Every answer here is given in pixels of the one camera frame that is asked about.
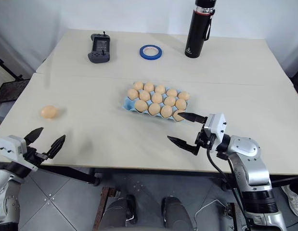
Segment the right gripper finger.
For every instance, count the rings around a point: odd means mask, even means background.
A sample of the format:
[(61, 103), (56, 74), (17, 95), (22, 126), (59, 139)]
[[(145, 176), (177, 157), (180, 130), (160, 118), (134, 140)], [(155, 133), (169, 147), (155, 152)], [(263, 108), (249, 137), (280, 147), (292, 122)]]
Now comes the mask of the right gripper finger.
[(167, 136), (167, 138), (179, 148), (184, 149), (188, 152), (191, 152), (192, 154), (198, 154), (198, 151), (199, 151), (198, 146), (189, 145), (186, 141), (172, 136)]
[(178, 115), (191, 122), (205, 124), (207, 121), (207, 116), (201, 116), (194, 113), (180, 112)]

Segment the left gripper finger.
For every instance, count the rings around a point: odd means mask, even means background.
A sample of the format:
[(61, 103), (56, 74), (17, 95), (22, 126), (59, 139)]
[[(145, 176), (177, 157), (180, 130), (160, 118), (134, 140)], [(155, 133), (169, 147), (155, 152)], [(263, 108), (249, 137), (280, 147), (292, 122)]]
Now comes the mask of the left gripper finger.
[(65, 142), (65, 138), (66, 135), (61, 136), (51, 145), (50, 150), (47, 152), (49, 159), (53, 159), (58, 154)]
[(36, 129), (32, 130), (29, 134), (27, 134), (24, 137), (24, 139), (26, 141), (26, 146), (29, 146), (30, 144), (32, 144), (40, 136), (43, 129), (44, 129), (43, 127), (36, 128)]

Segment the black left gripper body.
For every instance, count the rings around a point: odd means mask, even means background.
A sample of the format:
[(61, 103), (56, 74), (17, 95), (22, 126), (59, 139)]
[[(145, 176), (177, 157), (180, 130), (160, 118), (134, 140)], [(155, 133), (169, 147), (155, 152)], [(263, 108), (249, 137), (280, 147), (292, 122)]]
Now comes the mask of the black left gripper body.
[(49, 157), (46, 153), (38, 153), (36, 148), (27, 146), (26, 153), (23, 154), (23, 158), (34, 167), (39, 168), (40, 165)]

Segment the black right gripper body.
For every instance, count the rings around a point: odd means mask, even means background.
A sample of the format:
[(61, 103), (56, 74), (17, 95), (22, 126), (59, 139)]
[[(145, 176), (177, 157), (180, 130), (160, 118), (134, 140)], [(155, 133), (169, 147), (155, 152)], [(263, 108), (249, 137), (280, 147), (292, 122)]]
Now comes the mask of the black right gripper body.
[(195, 150), (199, 151), (200, 148), (212, 150), (215, 139), (216, 135), (214, 133), (207, 135), (205, 125), (203, 125), (195, 140)]

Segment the blue egg carton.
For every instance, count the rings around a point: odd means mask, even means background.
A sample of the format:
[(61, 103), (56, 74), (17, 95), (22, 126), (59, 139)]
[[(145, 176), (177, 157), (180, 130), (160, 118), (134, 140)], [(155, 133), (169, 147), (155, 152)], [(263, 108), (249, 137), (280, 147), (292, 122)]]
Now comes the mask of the blue egg carton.
[[(166, 97), (168, 97), (168, 96), (166, 95), (167, 90), (168, 90), (168, 89), (171, 89), (171, 88), (168, 88), (168, 87), (166, 87), (166, 86), (165, 86), (165, 88), (166, 88), (166, 91), (165, 91), (164, 94), (162, 94), (163, 102), (164, 102), (164, 99), (165, 99)], [(149, 106), (153, 103), (153, 102), (152, 102), (152, 95), (155, 93), (155, 89), (154, 89), (154, 91), (149, 92), (149, 93), (150, 93), (150, 95), (151, 95), (151, 100), (146, 101), (146, 103), (148, 104), (148, 108), (149, 108)], [(127, 110), (127, 111), (133, 111), (133, 112), (137, 112), (137, 113), (140, 113), (140, 114), (147, 114), (147, 115), (150, 115), (149, 112), (148, 112), (148, 109), (147, 109), (146, 111), (144, 111), (144, 112), (138, 112), (138, 111), (135, 109), (134, 105), (135, 105), (135, 103), (136, 103), (137, 100), (140, 100), (140, 98), (138, 97), (137, 99), (135, 99), (135, 100), (132, 101), (132, 100), (130, 100), (130, 99), (126, 96), (126, 98), (125, 98), (125, 100), (124, 100), (124, 103), (123, 103), (123, 106), (122, 106), (122, 107), (123, 107), (125, 110)], [(161, 107), (161, 108), (164, 106), (164, 103), (163, 103), (163, 102), (160, 103), (160, 107)], [(177, 109), (176, 106), (174, 105), (174, 106), (172, 107), (172, 110), (173, 110), (173, 112), (172, 112), (172, 115), (173, 115), (173, 113), (174, 113), (176, 110), (178, 110), (178, 109)], [(156, 115), (153, 115), (153, 116), (157, 116), (157, 117), (163, 118), (163, 117), (161, 116), (161, 113), (156, 114)], [(172, 116), (170, 116), (170, 117), (168, 117), (168, 118), (163, 118), (163, 119), (172, 119), (172, 120), (174, 120), (174, 118), (173, 118)]]

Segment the black metal rack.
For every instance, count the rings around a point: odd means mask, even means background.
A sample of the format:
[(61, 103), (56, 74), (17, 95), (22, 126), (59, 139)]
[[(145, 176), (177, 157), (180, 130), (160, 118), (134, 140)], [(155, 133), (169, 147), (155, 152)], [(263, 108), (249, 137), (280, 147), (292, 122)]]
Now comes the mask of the black metal rack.
[(26, 88), (30, 79), (24, 79), (22, 75), (16, 75), (11, 71), (0, 58), (0, 67), (14, 78), (14, 81), (4, 82), (0, 86), (0, 103), (13, 102), (18, 99)]

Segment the dark rounded shape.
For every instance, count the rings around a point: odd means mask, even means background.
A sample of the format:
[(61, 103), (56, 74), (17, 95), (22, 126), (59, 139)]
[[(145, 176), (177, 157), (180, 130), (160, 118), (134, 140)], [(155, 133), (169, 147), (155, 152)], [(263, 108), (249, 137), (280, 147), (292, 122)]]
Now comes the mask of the dark rounded shape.
[(136, 198), (132, 194), (113, 202), (104, 212), (99, 229), (126, 227), (138, 222)]
[(193, 231), (191, 219), (177, 197), (164, 197), (161, 204), (164, 226), (171, 231)]

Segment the rusty metal bar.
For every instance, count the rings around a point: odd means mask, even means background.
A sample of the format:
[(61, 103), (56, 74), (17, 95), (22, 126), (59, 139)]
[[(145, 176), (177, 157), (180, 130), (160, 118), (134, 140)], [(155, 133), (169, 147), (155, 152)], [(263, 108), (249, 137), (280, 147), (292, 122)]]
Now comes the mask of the rusty metal bar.
[(101, 223), (106, 204), (109, 197), (118, 197), (120, 194), (120, 191), (116, 188), (110, 188), (110, 187), (103, 187), (100, 195), (100, 202), (98, 206), (98, 210), (95, 216), (94, 224), (92, 231), (97, 231), (99, 228), (99, 225)]

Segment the blue tape roll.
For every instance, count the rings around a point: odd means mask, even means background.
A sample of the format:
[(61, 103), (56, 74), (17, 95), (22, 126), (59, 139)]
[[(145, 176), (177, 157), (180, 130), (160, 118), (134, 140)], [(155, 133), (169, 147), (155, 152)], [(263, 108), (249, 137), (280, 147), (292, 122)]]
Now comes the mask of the blue tape roll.
[[(156, 54), (155, 55), (148, 55), (148, 54), (145, 53), (146, 50), (154, 50), (154, 51), (156, 51)], [(161, 57), (162, 50), (159, 46), (148, 44), (148, 45), (144, 45), (140, 48), (139, 54), (142, 58), (144, 58), (146, 60), (156, 60), (156, 59), (159, 59)]]

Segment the black thermos bottle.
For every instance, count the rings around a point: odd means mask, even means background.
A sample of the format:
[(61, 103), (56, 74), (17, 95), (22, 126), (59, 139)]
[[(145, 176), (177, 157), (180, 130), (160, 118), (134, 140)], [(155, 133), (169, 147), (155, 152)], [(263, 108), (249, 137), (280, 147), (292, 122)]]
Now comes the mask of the black thermos bottle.
[(198, 58), (204, 42), (209, 39), (216, 0), (195, 0), (195, 7), (187, 37), (185, 55)]

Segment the white sneaker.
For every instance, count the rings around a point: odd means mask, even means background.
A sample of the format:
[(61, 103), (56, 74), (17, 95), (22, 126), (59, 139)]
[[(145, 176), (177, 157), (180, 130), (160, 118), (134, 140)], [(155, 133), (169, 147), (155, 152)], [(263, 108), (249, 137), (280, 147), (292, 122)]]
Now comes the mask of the white sneaker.
[(290, 209), (298, 217), (298, 194), (290, 189), (290, 185), (282, 186), (281, 189), (288, 198)]

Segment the grey handheld remote controller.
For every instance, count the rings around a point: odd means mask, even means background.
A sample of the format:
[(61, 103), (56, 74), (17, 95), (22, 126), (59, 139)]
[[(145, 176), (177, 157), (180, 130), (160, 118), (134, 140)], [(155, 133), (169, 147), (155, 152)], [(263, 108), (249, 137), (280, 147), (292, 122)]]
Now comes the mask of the grey handheld remote controller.
[(91, 34), (92, 49), (88, 59), (94, 64), (110, 61), (110, 37), (105, 33)]

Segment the black table frame bar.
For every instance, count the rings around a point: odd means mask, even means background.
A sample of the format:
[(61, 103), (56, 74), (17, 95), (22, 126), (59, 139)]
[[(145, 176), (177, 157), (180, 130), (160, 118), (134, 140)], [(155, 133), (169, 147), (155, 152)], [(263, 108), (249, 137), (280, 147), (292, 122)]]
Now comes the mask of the black table frame bar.
[(68, 177), (74, 180), (83, 181), (83, 182), (86, 182), (87, 184), (92, 184), (93, 186), (98, 186), (101, 183), (100, 177), (96, 177), (93, 174), (84, 173), (82, 171), (76, 170), (71, 167), (41, 166), (39, 169), (53, 174)]
[[(235, 182), (234, 182), (234, 176), (230, 173), (227, 173), (226, 176), (228, 177), (228, 181), (231, 186), (236, 188)], [(276, 175), (276, 174), (270, 174), (270, 179), (272, 183), (272, 187), (281, 187), (285, 185), (289, 185), (292, 183), (298, 182), (298, 175)], [(226, 180), (222, 179), (220, 183), (220, 187), (222, 190), (230, 190), (230, 187), (227, 186)]]

